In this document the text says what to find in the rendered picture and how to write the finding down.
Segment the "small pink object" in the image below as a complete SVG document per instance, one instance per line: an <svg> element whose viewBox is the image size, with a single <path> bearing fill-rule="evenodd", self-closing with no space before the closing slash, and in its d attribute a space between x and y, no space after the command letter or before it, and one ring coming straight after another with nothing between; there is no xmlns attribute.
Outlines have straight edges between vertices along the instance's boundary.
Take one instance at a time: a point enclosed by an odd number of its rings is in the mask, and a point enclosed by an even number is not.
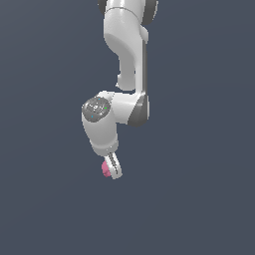
<svg viewBox="0 0 255 255"><path fill-rule="evenodd" d="M104 162L102 163L102 171L103 171L103 175L104 175L105 177L111 176L111 173L110 173L110 171L109 171L109 168L108 168L108 165L107 165L107 162L106 162L106 161L104 161Z"/></svg>

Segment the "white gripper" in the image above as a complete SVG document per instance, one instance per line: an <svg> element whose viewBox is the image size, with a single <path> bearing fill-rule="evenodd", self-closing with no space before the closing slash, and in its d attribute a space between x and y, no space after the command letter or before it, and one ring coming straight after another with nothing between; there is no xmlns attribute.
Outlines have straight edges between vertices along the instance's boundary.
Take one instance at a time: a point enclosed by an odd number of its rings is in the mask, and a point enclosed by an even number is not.
<svg viewBox="0 0 255 255"><path fill-rule="evenodd" d="M120 178L123 175L122 168L115 154L115 151L119 147L119 141L115 139L107 144L96 144L91 142L91 146L97 155L105 156L105 161L112 179Z"/></svg>

